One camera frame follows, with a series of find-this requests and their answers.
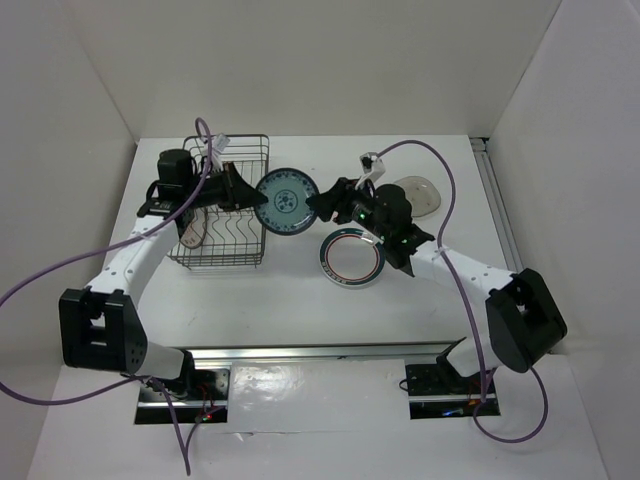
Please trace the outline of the blue patterned plate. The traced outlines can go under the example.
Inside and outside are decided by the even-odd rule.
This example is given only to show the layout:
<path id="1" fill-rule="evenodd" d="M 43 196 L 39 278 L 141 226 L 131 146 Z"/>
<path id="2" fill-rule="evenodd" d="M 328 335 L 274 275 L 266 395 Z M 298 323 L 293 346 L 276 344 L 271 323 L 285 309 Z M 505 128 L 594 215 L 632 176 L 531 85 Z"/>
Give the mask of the blue patterned plate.
<path id="1" fill-rule="evenodd" d="M 319 189 L 309 175 L 298 169 L 275 169 L 258 182 L 256 190 L 267 198 L 266 203 L 254 208 L 256 218 L 271 233 L 298 235 L 317 219 L 307 200 Z"/>

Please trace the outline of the orange sunburst plate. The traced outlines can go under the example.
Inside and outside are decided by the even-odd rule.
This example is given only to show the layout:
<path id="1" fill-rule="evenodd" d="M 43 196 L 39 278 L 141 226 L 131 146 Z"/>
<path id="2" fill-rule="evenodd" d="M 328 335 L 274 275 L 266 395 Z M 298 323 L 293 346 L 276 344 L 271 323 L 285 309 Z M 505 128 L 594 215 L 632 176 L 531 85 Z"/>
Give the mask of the orange sunburst plate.
<path id="1" fill-rule="evenodd" d="M 180 238 L 180 244 L 187 249 L 200 248 L 206 238 L 208 212 L 206 208 L 194 211 L 194 217 Z"/>

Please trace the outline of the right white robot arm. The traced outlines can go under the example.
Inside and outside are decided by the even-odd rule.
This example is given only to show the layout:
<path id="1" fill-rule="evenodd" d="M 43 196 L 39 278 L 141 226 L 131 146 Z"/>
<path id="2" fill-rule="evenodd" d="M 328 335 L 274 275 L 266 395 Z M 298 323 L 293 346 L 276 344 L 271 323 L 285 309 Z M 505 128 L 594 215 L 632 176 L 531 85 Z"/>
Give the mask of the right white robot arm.
<path id="1" fill-rule="evenodd" d="M 411 204 L 397 185 L 374 192 L 339 179 L 306 201 L 322 221 L 353 221 L 382 242 L 387 262 L 462 296 L 470 309 L 484 308 L 486 324 L 448 347 L 438 359 L 436 379 L 448 392 L 460 391 L 471 376 L 504 366 L 525 373 L 567 334 L 567 325 L 542 276 L 492 267 L 439 245 L 412 219 Z"/>

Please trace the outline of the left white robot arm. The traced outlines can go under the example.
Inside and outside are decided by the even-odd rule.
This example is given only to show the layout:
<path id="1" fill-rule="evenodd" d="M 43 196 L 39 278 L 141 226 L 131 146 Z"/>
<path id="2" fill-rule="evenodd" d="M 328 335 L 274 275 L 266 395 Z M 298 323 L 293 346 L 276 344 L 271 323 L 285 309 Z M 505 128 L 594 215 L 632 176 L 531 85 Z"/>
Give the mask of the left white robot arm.
<path id="1" fill-rule="evenodd" d="M 150 341 L 137 307 L 162 260 L 175 247 L 198 209 L 233 212 L 261 205 L 259 193 L 235 164 L 210 146 L 197 163 L 184 149 L 162 152 L 158 177 L 149 186 L 129 237 L 102 272 L 82 289 L 59 299 L 64 363 L 69 367 L 161 379 L 176 399 L 196 390 L 192 357 L 184 350 Z"/>

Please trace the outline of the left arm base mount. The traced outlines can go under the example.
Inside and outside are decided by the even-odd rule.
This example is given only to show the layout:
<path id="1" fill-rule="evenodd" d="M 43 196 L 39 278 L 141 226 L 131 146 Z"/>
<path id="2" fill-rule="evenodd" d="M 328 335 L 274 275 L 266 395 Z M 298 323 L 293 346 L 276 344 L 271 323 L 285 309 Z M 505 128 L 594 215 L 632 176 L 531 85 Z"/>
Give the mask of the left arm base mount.
<path id="1" fill-rule="evenodd" d="M 197 367 L 195 386 L 184 393 L 167 390 L 179 424 L 192 425 L 197 420 L 204 424 L 222 424 L 228 421 L 228 397 L 231 366 L 216 364 Z M 153 385 L 140 387 L 135 425 L 167 425 L 172 423 L 169 404 Z"/>

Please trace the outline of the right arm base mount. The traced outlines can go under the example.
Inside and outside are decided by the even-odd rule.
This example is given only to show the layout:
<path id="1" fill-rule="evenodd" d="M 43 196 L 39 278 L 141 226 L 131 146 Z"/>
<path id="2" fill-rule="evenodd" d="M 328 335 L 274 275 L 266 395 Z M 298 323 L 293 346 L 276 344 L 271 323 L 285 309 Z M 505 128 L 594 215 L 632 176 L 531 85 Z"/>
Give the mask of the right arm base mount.
<path id="1" fill-rule="evenodd" d="M 432 363 L 405 365 L 398 387 L 408 395 L 411 420 L 472 417 L 481 405 L 480 375 L 462 377 L 446 360 L 459 343 L 449 345 Z"/>

